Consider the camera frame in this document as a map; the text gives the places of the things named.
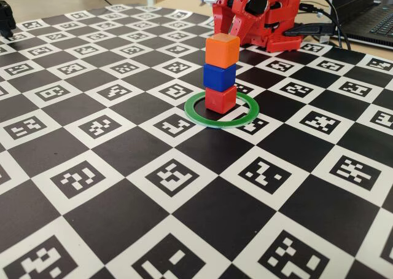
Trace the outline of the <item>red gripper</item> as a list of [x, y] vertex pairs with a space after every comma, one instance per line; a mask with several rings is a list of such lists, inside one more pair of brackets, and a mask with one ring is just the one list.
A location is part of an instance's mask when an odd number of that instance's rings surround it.
[[[249, 1], [249, 13], [246, 4]], [[269, 0], [218, 0], [212, 5], [214, 32], [238, 36], [240, 44], [252, 44], [257, 38], [257, 21]]]

